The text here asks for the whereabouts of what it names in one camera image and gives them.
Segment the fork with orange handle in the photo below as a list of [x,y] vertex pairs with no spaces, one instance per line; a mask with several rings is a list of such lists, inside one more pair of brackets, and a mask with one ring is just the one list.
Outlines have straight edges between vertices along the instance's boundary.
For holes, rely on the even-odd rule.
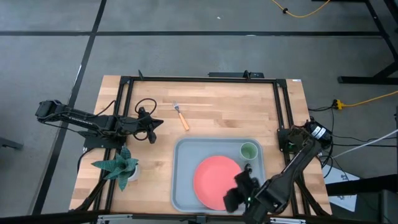
[[172,104],[173,104],[173,107],[175,108],[175,110],[178,112],[178,115],[183,124],[183,127],[185,128],[186,131],[188,131],[190,129],[190,127],[189,127],[188,123],[186,122],[185,118],[183,117],[183,114],[180,112],[178,103],[176,101],[173,101]]

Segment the green leafy plant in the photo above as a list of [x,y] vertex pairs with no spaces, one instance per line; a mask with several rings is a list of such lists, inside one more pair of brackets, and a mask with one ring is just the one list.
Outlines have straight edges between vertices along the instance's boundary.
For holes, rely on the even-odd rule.
[[123,146],[120,153],[115,154],[113,160],[96,161],[91,165],[101,170],[108,171],[106,180],[118,180],[119,189],[123,191],[130,177],[137,173],[139,160],[132,158],[130,150]]

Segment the black aluminium table frame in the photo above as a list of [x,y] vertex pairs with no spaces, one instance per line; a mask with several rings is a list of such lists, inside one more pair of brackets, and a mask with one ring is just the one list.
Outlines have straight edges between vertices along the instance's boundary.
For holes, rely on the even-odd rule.
[[[163,120],[154,144],[128,137],[127,146],[141,165],[139,178],[121,191],[107,183],[94,209],[130,213],[135,217],[168,218],[177,214],[171,203],[174,147],[184,137],[255,139],[263,150],[267,176],[285,167],[277,130],[301,125],[308,118],[300,80],[206,77],[137,77],[106,75],[95,97],[94,111],[111,114],[110,102],[119,100],[119,112],[134,115],[141,102]],[[176,101],[190,129],[185,130],[172,102]]]

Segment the black metal beam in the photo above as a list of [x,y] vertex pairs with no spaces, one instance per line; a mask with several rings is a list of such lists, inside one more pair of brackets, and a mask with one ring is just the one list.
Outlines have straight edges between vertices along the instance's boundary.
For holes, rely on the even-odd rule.
[[326,184],[329,196],[374,193],[382,190],[398,192],[398,174]]

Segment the grey plastic tray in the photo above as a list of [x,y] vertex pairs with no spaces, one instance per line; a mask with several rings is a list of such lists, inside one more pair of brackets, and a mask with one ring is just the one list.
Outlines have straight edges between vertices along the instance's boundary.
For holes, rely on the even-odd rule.
[[[241,146],[250,142],[258,149],[256,158],[250,161],[243,159]],[[194,192],[194,174],[200,162],[210,156],[226,156],[235,161],[240,168],[249,164],[251,177],[260,183],[266,180],[263,150],[261,145],[250,138],[183,138],[177,141],[174,148],[172,172],[171,203],[176,210],[183,213],[205,213],[227,215],[225,210],[214,210],[203,204]]]

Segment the silver aluminium post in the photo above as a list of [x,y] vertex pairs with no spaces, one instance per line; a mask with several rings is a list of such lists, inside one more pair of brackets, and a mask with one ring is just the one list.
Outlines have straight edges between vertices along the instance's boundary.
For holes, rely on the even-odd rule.
[[109,224],[110,221],[132,219],[133,214],[99,215],[96,224]]
[[296,218],[270,217],[270,224],[307,224],[305,220]]

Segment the green cup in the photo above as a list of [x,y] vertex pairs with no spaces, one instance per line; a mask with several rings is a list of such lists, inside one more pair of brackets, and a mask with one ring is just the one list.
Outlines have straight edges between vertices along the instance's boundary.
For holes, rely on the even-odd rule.
[[245,142],[239,150],[240,156],[245,161],[254,160],[259,153],[258,147],[252,142]]

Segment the black table leg frame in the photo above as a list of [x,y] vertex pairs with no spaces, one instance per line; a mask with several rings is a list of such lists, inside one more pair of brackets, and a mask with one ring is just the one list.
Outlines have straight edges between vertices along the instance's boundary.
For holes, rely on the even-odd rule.
[[381,37],[387,44],[394,61],[383,68],[380,72],[370,77],[347,77],[337,78],[341,84],[366,84],[366,85],[398,85],[398,78],[393,78],[392,74],[398,72],[398,50],[393,46],[392,40],[385,30],[376,10],[373,8],[370,0],[332,0],[336,2],[363,3],[367,7],[377,31],[336,31],[336,32],[314,32],[315,37]]

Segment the coral red plate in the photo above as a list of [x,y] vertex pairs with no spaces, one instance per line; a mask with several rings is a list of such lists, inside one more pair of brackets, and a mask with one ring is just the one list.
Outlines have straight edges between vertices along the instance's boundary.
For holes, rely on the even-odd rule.
[[236,188],[234,177],[242,172],[240,166],[226,156],[211,156],[195,169],[193,189],[204,206],[217,211],[226,210],[223,197]]

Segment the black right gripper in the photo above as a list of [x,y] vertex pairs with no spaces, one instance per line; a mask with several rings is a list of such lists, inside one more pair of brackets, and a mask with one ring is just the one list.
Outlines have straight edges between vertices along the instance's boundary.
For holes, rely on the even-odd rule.
[[260,187],[259,180],[256,177],[251,177],[251,173],[252,166],[246,164],[244,170],[234,177],[237,188],[228,190],[223,197],[224,205],[228,213],[235,212],[242,203],[245,205],[251,203],[251,198]]

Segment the white plant pot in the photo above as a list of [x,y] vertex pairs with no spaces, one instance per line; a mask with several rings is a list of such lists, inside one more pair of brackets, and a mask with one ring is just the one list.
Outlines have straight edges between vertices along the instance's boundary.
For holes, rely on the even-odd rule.
[[137,180],[141,173],[141,167],[139,164],[136,164],[135,169],[133,170],[132,174],[128,177],[128,182],[133,182]]

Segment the white paper sheet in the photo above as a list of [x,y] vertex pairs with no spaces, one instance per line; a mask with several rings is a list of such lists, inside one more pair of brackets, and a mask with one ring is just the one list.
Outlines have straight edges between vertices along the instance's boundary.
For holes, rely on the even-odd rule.
[[[322,172],[324,174],[324,181],[326,184],[346,182],[349,180],[359,180],[359,177],[352,175],[350,173],[345,174],[342,170],[330,167],[329,165],[326,165],[322,169]],[[355,211],[357,195],[329,196],[328,199],[329,202],[334,205],[337,205],[351,212]]]

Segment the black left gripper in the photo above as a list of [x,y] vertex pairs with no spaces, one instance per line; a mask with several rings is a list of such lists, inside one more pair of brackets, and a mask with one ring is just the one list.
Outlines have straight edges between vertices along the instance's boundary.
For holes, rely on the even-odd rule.
[[[138,141],[144,141],[148,139],[151,144],[154,144],[157,139],[154,129],[159,127],[164,121],[161,119],[151,118],[150,113],[147,112],[144,107],[140,107],[137,113],[138,125],[137,130],[133,133],[134,138]],[[137,136],[139,133],[146,133],[146,136],[139,138]]]

